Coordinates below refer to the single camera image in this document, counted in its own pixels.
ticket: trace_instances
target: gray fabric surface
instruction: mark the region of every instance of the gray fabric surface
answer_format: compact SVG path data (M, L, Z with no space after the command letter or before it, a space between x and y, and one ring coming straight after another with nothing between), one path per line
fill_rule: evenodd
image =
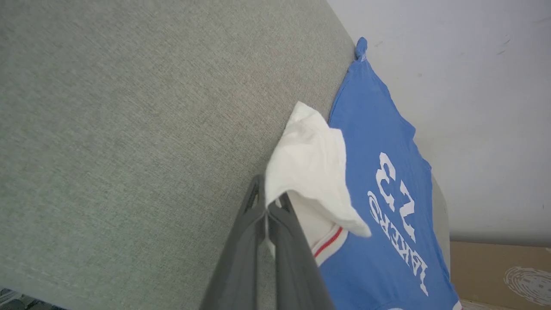
M438 182L432 175L433 179L433 229L438 240L438 244L442 249L444 261L448 271L450 267L450 223L447 215L447 205L444 199L444 194L438 185Z
M325 0L0 14L0 285L72 310L197 308L294 104L327 116L354 52Z

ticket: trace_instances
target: white towel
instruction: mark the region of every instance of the white towel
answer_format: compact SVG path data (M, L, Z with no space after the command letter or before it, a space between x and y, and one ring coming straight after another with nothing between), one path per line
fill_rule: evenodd
M287 192L311 249L320 250L337 226L369 237L369 227L352 208L345 170L341 131L297 102L266 168L266 206Z

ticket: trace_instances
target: blue shirt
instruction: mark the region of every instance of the blue shirt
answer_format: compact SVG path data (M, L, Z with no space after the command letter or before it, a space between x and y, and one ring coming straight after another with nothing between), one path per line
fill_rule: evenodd
M342 130L352 206L370 238L348 234L320 266L338 310L461 309L433 231L429 163L358 41L329 126Z

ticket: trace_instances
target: brown cardboard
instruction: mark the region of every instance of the brown cardboard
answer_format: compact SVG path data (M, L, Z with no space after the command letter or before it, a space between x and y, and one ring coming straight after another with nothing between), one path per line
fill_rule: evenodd
M466 299L461 299L461 306L463 307L463 310L518 310Z
M461 298L550 310L551 249L451 242L451 281Z

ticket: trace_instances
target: red stripe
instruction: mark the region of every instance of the red stripe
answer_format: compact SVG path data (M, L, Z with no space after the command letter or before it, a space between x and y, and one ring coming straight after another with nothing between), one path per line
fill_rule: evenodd
M329 239L326 243L324 243L316 252L316 254L314 254L314 257L317 257L321 251L325 250L325 248L327 248L328 246L331 245L331 243L335 242L335 240L337 240L337 238L339 237L339 235L341 234L341 232L343 231L343 228L342 227L339 227L339 230L337 230L337 232L335 233L335 235L333 235L333 237L331 237L331 239Z

